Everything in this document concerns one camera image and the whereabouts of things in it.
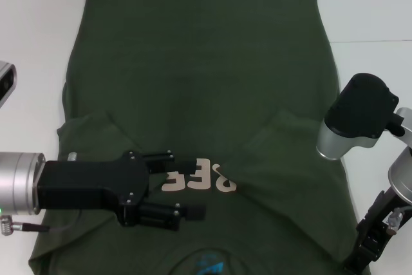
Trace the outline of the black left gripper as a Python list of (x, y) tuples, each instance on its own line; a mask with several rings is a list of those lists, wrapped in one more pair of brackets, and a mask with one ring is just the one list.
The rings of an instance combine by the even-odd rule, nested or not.
[(46, 210), (106, 210), (126, 227), (144, 225), (178, 231), (182, 219), (202, 221), (204, 205), (142, 203), (149, 172), (196, 171), (196, 159), (176, 159), (171, 150), (124, 153), (112, 161), (47, 161), (37, 183), (39, 207)]

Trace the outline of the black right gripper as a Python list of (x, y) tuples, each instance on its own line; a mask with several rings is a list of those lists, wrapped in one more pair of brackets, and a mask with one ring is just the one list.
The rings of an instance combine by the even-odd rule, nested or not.
[(384, 219), (397, 207), (402, 207), (402, 200), (394, 191), (381, 191), (376, 197), (356, 227), (357, 239), (354, 248), (343, 263), (348, 274), (362, 274), (371, 262), (380, 258), (391, 239), (387, 233), (388, 224), (384, 223)]

